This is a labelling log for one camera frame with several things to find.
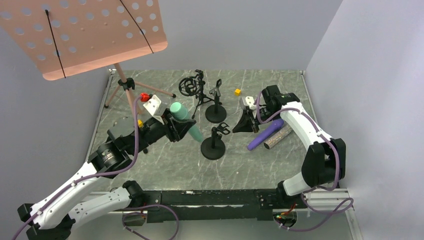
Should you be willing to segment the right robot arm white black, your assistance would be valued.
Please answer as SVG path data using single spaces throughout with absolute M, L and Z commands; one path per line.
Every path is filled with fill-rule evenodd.
M 259 126 L 283 120 L 303 143 L 306 155 L 295 176 L 278 183 L 276 191 L 282 198 L 324 188 L 333 190 L 346 175 L 346 143 L 325 132 L 307 113 L 300 99 L 292 92 L 281 93 L 277 85 L 263 89 L 257 97 L 243 96 L 242 117 L 233 133 L 259 131 Z

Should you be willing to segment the teal toy microphone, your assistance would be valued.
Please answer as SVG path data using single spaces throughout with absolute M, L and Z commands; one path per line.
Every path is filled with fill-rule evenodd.
M 172 116 L 179 121 L 189 119 L 188 109 L 178 101 L 173 102 L 170 105 L 169 110 L 170 110 Z M 199 130 L 199 128 L 196 125 L 192 126 L 188 130 L 188 133 L 191 135 L 191 137 L 195 141 L 197 141 L 199 143 L 201 143 L 204 140 L 203 134 L 201 133 L 201 131 Z

